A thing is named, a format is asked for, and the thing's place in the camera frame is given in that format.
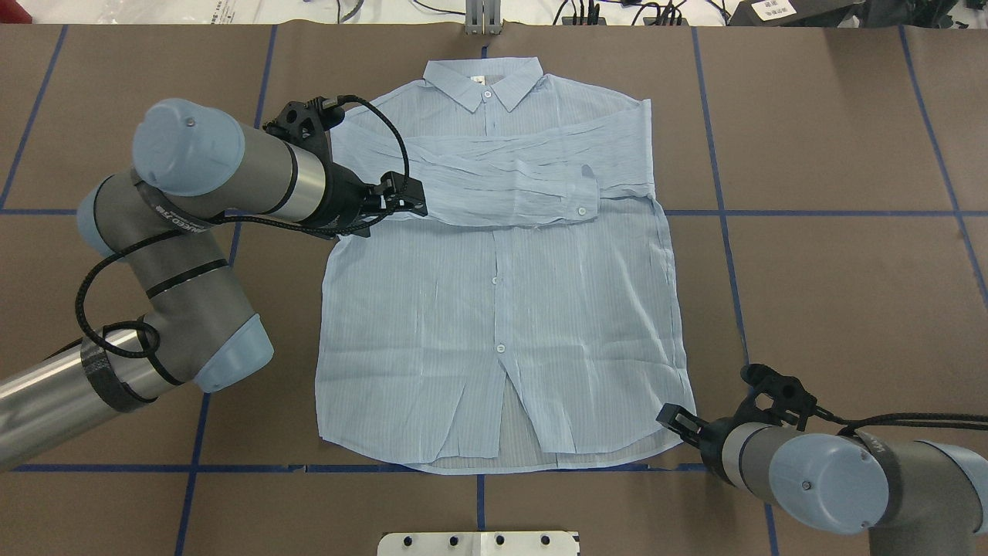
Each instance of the shirt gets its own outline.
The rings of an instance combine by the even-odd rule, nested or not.
[[[679,442],[693,409],[651,104],[535,58],[430,61],[373,103],[429,216],[346,236],[323,283],[320,435],[441,473],[596,467]],[[366,109],[331,134],[365,181],[400,167]]]

